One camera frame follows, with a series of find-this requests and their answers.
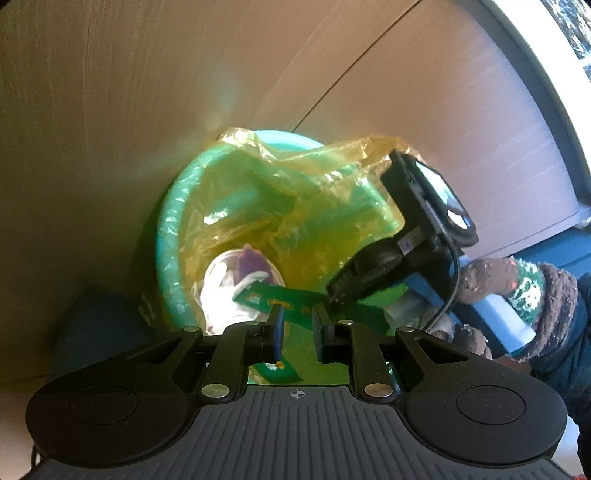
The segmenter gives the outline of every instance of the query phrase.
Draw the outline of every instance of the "metal rivet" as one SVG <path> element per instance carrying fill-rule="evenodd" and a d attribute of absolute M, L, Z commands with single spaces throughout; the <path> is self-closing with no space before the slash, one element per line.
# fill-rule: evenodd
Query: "metal rivet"
<path fill-rule="evenodd" d="M 201 389 L 201 393 L 209 398 L 223 398 L 230 393 L 230 389 L 221 383 L 210 383 Z"/>
<path fill-rule="evenodd" d="M 390 385 L 386 385 L 383 383 L 370 383 L 367 387 L 363 389 L 366 395 L 374 398 L 386 398 L 394 393 L 392 387 Z"/>

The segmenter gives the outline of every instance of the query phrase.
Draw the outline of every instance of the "wooden cabinet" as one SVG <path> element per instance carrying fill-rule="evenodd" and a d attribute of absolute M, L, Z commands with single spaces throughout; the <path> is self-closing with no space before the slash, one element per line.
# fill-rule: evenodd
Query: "wooden cabinet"
<path fill-rule="evenodd" d="M 403 137 L 445 175 L 476 222 L 474 257 L 515 252 L 512 245 L 527 246 L 524 239 L 577 212 L 536 103 L 454 0 L 421 1 L 296 131 L 323 142 L 369 132 Z"/>
<path fill-rule="evenodd" d="M 535 102 L 454 0 L 11 0 L 0 382 L 44 371 L 85 289 L 154 288 L 158 202 L 231 126 L 405 138 L 477 222 L 473 255 L 577 209 Z"/>
<path fill-rule="evenodd" d="M 153 286 L 158 201 L 180 169 L 227 127 L 293 129 L 416 1 L 12 0 L 0 361 L 45 368 L 57 319 L 88 287 Z M 2 368 L 0 382 L 23 374 Z"/>

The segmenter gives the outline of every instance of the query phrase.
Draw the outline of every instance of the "purple object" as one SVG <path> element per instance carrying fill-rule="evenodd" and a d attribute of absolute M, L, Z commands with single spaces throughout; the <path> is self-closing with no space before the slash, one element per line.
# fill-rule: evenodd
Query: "purple object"
<path fill-rule="evenodd" d="M 249 244 L 246 244 L 238 255 L 238 271 L 234 275 L 234 285 L 238 285 L 244 277 L 252 272 L 265 272 L 269 274 L 265 279 L 267 283 L 277 283 L 273 278 L 271 266 L 265 256 L 259 250 L 255 250 Z"/>

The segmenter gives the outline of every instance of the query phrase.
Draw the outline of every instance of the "ribbed rubber pad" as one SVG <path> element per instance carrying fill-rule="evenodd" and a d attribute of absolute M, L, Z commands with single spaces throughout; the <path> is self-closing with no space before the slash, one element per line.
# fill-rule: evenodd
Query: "ribbed rubber pad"
<path fill-rule="evenodd" d="M 167 450 L 134 465 L 85 469 L 46 461 L 34 480 L 567 480 L 548 460 L 506 469 L 432 452 L 389 406 L 346 387 L 249 386 L 238 401 L 203 408 Z"/>

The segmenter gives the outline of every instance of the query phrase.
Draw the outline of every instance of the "crosshair marking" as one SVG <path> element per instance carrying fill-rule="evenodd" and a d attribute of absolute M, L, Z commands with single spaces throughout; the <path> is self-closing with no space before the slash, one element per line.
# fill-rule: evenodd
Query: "crosshair marking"
<path fill-rule="evenodd" d="M 306 392 L 302 392 L 302 390 L 294 390 L 293 392 L 290 393 L 290 397 L 294 397 L 296 399 L 300 399 L 301 397 L 304 397 L 305 395 L 307 395 Z"/>

